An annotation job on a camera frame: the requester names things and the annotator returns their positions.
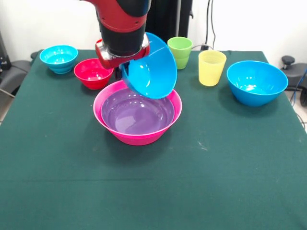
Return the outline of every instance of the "blue bowl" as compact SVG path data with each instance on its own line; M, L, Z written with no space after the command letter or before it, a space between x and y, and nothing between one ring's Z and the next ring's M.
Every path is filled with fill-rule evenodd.
M129 74L122 67L122 78L133 91L151 99L168 96L177 81L177 66L167 44L159 37L146 33L150 44L150 53L129 64Z
M234 96L248 106L262 106L277 98L288 86L286 75L278 68L259 61L241 61L227 71Z
M72 46L52 46L40 53L40 59L56 74L65 74L72 70L78 50Z

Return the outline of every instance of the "green cup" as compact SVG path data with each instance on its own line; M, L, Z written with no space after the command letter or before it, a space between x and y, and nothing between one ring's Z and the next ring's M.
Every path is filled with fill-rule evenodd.
M184 69L189 61L193 42L186 37L173 37L167 42L176 60L177 69Z

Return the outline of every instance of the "plastic bowl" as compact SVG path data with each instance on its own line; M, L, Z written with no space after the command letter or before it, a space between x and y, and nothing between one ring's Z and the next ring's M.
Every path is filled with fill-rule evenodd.
M149 55L130 61L128 75L121 66L122 78L133 91L151 99L160 99L174 89L177 66L167 44L154 34L146 34L150 43Z
M168 126L174 119L174 107L166 97L153 100L123 89L105 100L101 115L104 123L117 132L144 135Z
M65 74L72 70L78 50L72 46L52 46L43 50L39 57L56 74Z
M127 86L124 81L117 81L113 84L108 85L105 87L95 98L93 109L94 109L94 115L98 122L105 127L108 131L110 131L115 137L117 137L120 141L128 144L128 145L147 145L150 143L153 143L157 141L179 118L181 111L182 111L182 102L181 98L178 95L178 93L173 90L167 98L171 101L173 108L174 108L174 118L172 122L167 125L166 127L144 135L133 135L133 134L124 134L121 132L118 132L110 127L108 127L101 116L101 109L104 104L104 102L115 92L118 92L120 90L127 89Z
M105 69L99 59L87 59L76 65L74 74L91 90L104 88L109 82L114 69Z
M288 79L280 69L259 61L233 64L227 71L227 78L234 96L252 107L271 102L288 86Z

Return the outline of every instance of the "purple bowl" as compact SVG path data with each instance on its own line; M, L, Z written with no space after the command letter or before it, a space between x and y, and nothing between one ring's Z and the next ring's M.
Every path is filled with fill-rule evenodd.
M101 116L105 124L117 132L143 135L171 124L174 107L167 98L153 100L124 89L106 99Z

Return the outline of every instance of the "red robot part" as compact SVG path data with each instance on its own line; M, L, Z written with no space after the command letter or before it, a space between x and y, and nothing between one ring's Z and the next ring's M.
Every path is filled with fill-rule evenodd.
M116 0L87 0L98 13L102 25L109 30L128 33L139 29L146 22L147 14L142 17L128 15Z
M142 49L134 56L131 57L116 57L112 56L107 51L103 51L106 56L103 56L103 42L102 39L96 42L95 45L96 54L100 60L101 65L106 69L116 68L120 64L129 62L131 60L138 60L141 59L149 54L150 48L149 45L143 46Z

